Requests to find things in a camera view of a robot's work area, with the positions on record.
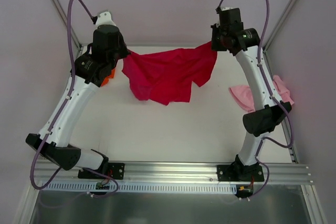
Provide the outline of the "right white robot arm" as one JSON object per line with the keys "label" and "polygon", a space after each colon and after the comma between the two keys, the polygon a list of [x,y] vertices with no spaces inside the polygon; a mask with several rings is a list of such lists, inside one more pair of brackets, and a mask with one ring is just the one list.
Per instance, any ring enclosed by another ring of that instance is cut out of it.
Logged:
{"label": "right white robot arm", "polygon": [[255,29],[244,29],[242,24],[220,26],[213,24],[212,49],[229,51],[240,64],[251,90],[254,111],[243,116],[246,136],[240,152],[230,165],[217,166],[220,182],[264,181],[263,170],[257,161],[267,137],[291,111],[284,102],[263,65],[259,36]]}

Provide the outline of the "pink t shirt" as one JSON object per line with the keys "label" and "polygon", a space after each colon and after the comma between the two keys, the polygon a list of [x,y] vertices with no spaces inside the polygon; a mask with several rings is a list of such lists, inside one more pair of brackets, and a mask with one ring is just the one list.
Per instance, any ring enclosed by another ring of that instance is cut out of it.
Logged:
{"label": "pink t shirt", "polygon": [[[278,75],[273,76],[274,86],[282,98],[283,102],[290,102],[291,105],[294,105],[293,99],[290,97],[290,91],[285,86],[285,83]],[[254,100],[252,92],[249,86],[247,85],[238,85],[228,88],[234,101],[246,112],[254,112]]]}

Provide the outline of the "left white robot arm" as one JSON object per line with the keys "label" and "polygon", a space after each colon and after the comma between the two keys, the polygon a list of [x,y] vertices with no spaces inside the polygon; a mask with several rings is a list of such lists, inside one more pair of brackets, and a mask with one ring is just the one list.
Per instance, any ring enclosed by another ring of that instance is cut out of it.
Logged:
{"label": "left white robot arm", "polygon": [[111,75],[118,60],[129,55],[119,28],[115,24],[99,25],[93,32],[91,49],[78,57],[64,94],[52,116],[37,134],[30,133],[26,143],[42,156],[64,170],[89,168],[96,178],[108,172],[107,158],[94,150],[70,144],[76,123],[88,101]]}

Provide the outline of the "red t shirt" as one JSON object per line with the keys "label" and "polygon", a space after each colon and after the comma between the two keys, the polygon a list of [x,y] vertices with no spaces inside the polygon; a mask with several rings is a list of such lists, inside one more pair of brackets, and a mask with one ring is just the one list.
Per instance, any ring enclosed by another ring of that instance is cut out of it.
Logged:
{"label": "red t shirt", "polygon": [[178,48],[152,54],[132,52],[123,60],[122,72],[130,90],[140,101],[163,105],[190,102],[192,84],[206,84],[212,75],[217,52],[210,42],[196,48]]}

